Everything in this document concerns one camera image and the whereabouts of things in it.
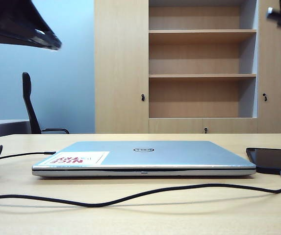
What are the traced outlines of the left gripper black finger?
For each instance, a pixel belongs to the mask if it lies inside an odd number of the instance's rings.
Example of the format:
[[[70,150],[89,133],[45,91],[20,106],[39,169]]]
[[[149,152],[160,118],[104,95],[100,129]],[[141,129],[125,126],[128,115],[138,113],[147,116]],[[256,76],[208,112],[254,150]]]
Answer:
[[[0,0],[0,28],[10,29],[28,25],[49,27],[32,1],[30,0]],[[62,43],[57,38],[57,48]]]
[[[49,27],[35,25],[22,25],[22,27],[10,29],[0,28],[0,44],[57,50],[57,36]]]

